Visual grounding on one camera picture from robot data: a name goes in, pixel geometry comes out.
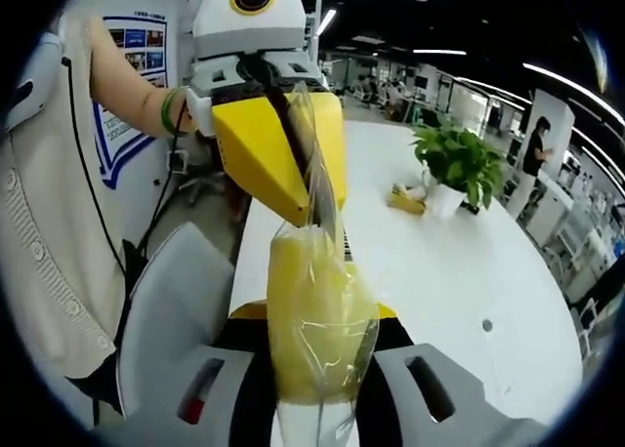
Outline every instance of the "white flower pot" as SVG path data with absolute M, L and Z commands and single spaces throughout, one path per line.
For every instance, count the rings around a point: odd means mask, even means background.
M 443 183 L 438 183 L 428 195 L 426 205 L 432 214 L 442 220 L 446 220 L 460 208 L 460 204 L 467 194 L 463 191 L 454 190 Z

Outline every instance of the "white table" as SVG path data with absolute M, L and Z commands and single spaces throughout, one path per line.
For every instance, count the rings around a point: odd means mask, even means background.
M 346 136 L 343 218 L 366 283 L 415 344 L 435 346 L 483 381 L 491 405 L 551 424 L 578 390 L 582 363 L 562 293 L 531 242 L 497 202 L 446 222 L 387 207 L 393 183 L 420 177 L 411 131 L 346 122 Z M 252 203 L 230 311 L 265 298 L 270 242 L 281 223 Z

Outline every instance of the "white button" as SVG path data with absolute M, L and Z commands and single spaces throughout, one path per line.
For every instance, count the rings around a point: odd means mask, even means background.
M 7 189 L 9 191 L 13 190 L 16 187 L 16 183 L 18 183 L 18 174 L 16 174 L 15 169 L 11 169 L 7 174 L 6 183 Z
M 71 299 L 65 303 L 65 310 L 69 315 L 75 317 L 80 313 L 80 305 L 74 299 Z
M 105 337 L 98 337 L 98 347 L 101 349 L 107 349 L 108 339 L 106 339 Z
M 37 262 L 41 262 L 45 255 L 43 245 L 38 240 L 35 240 L 32 244 L 30 244 L 30 252 Z

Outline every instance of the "clear plastic bag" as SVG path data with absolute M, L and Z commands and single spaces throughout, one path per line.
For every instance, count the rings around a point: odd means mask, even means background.
M 378 336 L 378 306 L 346 256 L 304 83 L 289 119 L 310 159 L 310 212 L 304 227 L 285 223 L 271 243 L 268 322 L 278 417 L 285 446 L 346 445 Z

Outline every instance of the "black ceiling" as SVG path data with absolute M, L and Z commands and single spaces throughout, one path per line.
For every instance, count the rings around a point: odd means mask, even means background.
M 303 1 L 313 9 L 315 0 Z M 618 28 L 622 0 L 323 0 L 323 4 L 324 11 L 335 8 L 339 13 L 321 37 L 322 49 L 351 46 L 368 56 L 379 52 L 381 58 L 406 64 L 430 62 L 527 99 L 541 88 L 564 101 L 582 102 L 623 133 L 623 127 L 594 102 L 522 67 L 529 62 L 554 71 L 625 112 L 625 46 Z M 587 44 L 589 34 L 599 36 L 607 55 L 609 79 L 603 93 Z M 357 35 L 377 37 L 384 44 L 357 43 L 352 40 Z M 412 49 L 464 50 L 468 55 L 414 55 Z M 620 137 L 585 110 L 569 105 L 576 126 L 625 166 Z

